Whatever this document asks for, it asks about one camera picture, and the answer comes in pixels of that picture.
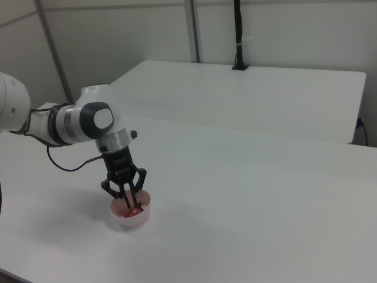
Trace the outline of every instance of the bowl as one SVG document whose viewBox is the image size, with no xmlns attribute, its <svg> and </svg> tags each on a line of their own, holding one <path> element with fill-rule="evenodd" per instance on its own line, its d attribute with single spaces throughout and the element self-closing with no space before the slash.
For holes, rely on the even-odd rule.
<svg viewBox="0 0 377 283">
<path fill-rule="evenodd" d="M 134 201 L 132 199 L 132 194 L 130 190 L 125 191 L 125 195 L 130 202 L 131 208 L 135 207 Z M 136 197 L 137 202 L 141 202 L 141 208 L 144 210 L 140 212 L 138 215 L 132 217 L 123 217 L 125 213 L 128 211 L 127 204 L 124 198 L 121 199 L 113 199 L 110 204 L 110 213 L 115 217 L 117 222 L 122 226 L 136 226 L 143 223 L 149 216 L 151 207 L 151 196 L 145 190 L 139 190 Z"/>
</svg>

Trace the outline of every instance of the black cable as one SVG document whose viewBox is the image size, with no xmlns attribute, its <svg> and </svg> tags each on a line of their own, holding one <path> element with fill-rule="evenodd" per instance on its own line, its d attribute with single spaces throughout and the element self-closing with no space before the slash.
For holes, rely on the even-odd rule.
<svg viewBox="0 0 377 283">
<path fill-rule="evenodd" d="M 50 111 L 51 108 L 45 108 L 45 109 L 32 109 L 32 112 L 43 112 L 43 111 Z"/>
<path fill-rule="evenodd" d="M 63 168 L 59 165 L 57 165 L 57 163 L 52 159 L 50 153 L 49 153 L 49 146 L 47 146 L 47 155 L 48 155 L 48 158 L 50 159 L 50 161 L 52 162 L 53 165 L 55 165 L 57 168 L 63 170 L 63 171 L 66 171 L 66 172 L 74 172 L 74 171 L 77 171 L 78 169 L 81 169 L 82 167 L 84 167 L 84 165 L 90 163 L 90 162 L 93 162 L 93 161 L 96 161 L 98 159 L 101 159 L 102 156 L 97 156 L 95 158 L 92 158 L 92 159 L 88 159 L 87 161 L 85 161 L 82 165 L 78 166 L 77 168 L 75 169 L 66 169 L 66 168 Z"/>
<path fill-rule="evenodd" d="M 363 129 L 364 129 L 364 134 L 365 134 L 365 145 L 368 146 L 368 135 L 366 134 L 366 128 L 365 128 L 365 125 L 364 125 L 364 123 L 363 123 L 362 121 L 361 121 L 361 123 L 360 123 L 360 126 L 362 126 Z"/>
</svg>

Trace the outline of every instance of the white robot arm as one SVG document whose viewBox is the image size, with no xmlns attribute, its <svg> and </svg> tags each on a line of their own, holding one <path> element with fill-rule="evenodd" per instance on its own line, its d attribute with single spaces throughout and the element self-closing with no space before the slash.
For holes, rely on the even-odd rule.
<svg viewBox="0 0 377 283">
<path fill-rule="evenodd" d="M 48 155 L 49 147 L 95 140 L 107 168 L 107 179 L 101 183 L 104 190 L 114 198 L 125 197 L 129 206 L 124 185 L 130 186 L 134 201 L 134 194 L 143 187 L 147 172 L 133 163 L 128 148 L 130 140 L 107 84 L 82 88 L 80 98 L 72 105 L 30 109 L 25 86 L 10 75 L 0 73 L 0 131 L 32 136 L 47 145 Z M 131 137 L 135 138 L 136 133 L 131 132 Z M 139 178 L 134 185 L 136 173 Z M 110 181 L 119 186 L 119 191 L 110 188 Z"/>
</svg>

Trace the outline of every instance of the black pole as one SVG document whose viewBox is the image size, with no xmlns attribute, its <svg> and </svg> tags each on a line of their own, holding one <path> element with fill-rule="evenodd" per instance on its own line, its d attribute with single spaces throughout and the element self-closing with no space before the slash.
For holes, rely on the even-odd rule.
<svg viewBox="0 0 377 283">
<path fill-rule="evenodd" d="M 237 55 L 232 70 L 244 71 L 248 68 L 248 65 L 244 64 L 242 54 L 242 16 L 240 0 L 234 0 L 234 21 L 236 23 Z"/>
</svg>

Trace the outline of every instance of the table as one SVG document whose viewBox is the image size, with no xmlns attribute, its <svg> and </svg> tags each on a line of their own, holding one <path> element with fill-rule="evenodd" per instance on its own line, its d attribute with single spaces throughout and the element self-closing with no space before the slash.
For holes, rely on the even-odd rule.
<svg viewBox="0 0 377 283">
<path fill-rule="evenodd" d="M 145 61 L 111 84 L 128 114 L 350 143 L 366 75 Z"/>
<path fill-rule="evenodd" d="M 151 215 L 110 217 L 102 161 L 67 173 L 0 134 L 0 269 L 29 282 L 375 282 L 374 148 L 124 115 Z M 94 142 L 52 149 L 62 166 Z"/>
</svg>

